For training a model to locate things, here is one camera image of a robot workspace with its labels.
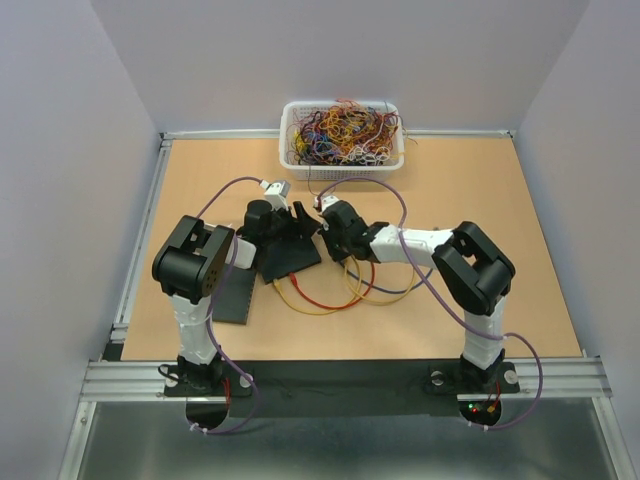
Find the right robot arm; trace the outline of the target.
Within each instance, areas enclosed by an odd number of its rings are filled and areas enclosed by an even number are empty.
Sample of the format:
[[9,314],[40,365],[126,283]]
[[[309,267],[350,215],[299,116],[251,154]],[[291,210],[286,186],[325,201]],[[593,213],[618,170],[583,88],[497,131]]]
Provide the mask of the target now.
[[515,267],[475,223],[444,230],[367,224],[350,203],[334,195],[317,199],[314,209],[332,259],[409,264],[417,274],[423,267],[437,271],[464,313],[459,320],[465,328],[461,381],[482,390],[495,380],[504,357],[503,317]]

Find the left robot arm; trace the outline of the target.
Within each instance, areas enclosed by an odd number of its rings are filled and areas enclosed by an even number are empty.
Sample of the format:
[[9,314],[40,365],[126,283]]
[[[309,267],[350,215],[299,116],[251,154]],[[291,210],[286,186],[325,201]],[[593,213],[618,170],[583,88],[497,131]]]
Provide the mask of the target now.
[[154,258],[152,277],[170,297],[181,342],[178,362],[191,366],[187,379],[199,393],[213,393],[222,384],[207,332],[211,296],[226,289],[235,269],[253,269],[269,284],[319,264],[312,237],[320,229],[299,201],[276,208],[253,200],[237,230],[189,215],[179,220]]

